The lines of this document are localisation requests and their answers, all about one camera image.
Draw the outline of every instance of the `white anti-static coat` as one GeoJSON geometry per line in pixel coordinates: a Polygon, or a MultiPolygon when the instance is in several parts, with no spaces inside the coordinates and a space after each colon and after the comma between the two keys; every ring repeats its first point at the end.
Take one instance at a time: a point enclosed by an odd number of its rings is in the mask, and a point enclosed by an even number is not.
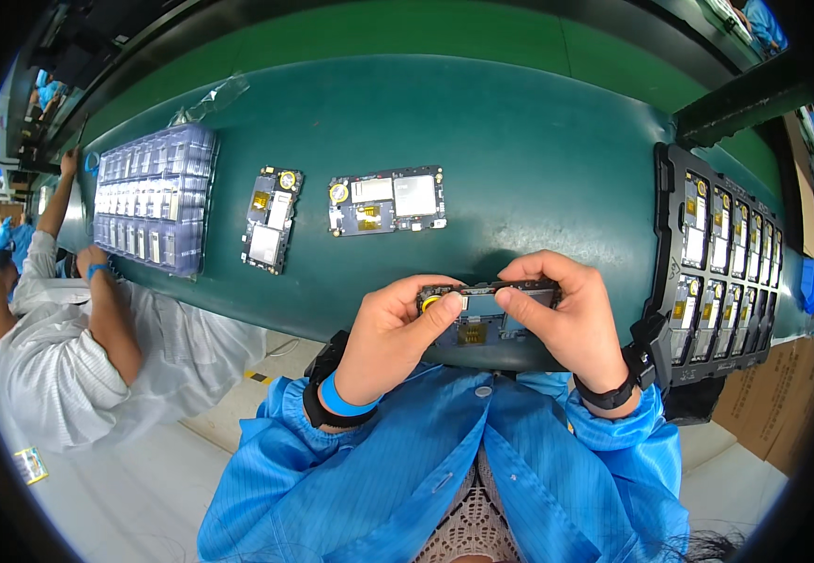
{"type": "Polygon", "coordinates": [[[126,387],[88,330],[85,280],[54,277],[56,244],[36,231],[0,340],[0,410],[30,444],[64,451],[116,444],[206,411],[263,358],[266,329],[122,281],[144,357],[126,387]]]}

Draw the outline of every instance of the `blue striped jacket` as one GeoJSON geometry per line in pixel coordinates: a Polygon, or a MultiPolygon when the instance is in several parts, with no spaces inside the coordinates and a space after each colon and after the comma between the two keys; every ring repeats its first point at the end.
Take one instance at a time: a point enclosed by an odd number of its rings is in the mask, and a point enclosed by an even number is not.
{"type": "Polygon", "coordinates": [[[668,545],[684,551],[679,433],[663,419],[659,392],[650,387],[632,414],[609,421],[567,393],[568,377],[523,373],[513,381],[421,365],[370,422],[344,434],[312,428],[301,408],[307,380],[280,378],[256,418],[241,421],[198,555],[409,562],[480,444],[524,563],[655,560],[668,545]]]}

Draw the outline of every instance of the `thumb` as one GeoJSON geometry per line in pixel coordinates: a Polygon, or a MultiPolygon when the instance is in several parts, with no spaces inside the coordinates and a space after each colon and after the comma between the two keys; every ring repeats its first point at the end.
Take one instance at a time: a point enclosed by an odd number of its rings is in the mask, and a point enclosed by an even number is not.
{"type": "Polygon", "coordinates": [[[405,327],[408,338],[412,343],[427,348],[458,318],[462,310],[463,299],[459,292],[446,293],[443,298],[429,305],[416,321],[405,327]]]}
{"type": "Polygon", "coordinates": [[[554,331],[556,313],[519,289],[502,287],[498,293],[494,294],[494,300],[508,315],[530,331],[535,332],[542,341],[545,341],[546,336],[554,331]]]}

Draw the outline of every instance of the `clear plastic tray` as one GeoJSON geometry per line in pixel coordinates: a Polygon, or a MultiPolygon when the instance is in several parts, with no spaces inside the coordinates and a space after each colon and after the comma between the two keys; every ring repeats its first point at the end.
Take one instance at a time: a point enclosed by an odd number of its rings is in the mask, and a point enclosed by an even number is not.
{"type": "Polygon", "coordinates": [[[95,244],[176,276],[197,273],[215,149],[210,129],[186,123],[105,152],[95,244]]]}

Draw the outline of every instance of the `white lace top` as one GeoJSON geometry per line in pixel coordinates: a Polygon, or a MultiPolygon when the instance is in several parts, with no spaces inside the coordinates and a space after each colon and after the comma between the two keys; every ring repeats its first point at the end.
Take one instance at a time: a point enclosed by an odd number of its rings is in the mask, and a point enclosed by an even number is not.
{"type": "Polygon", "coordinates": [[[465,555],[520,561],[483,448],[413,563],[450,563],[465,555]]]}

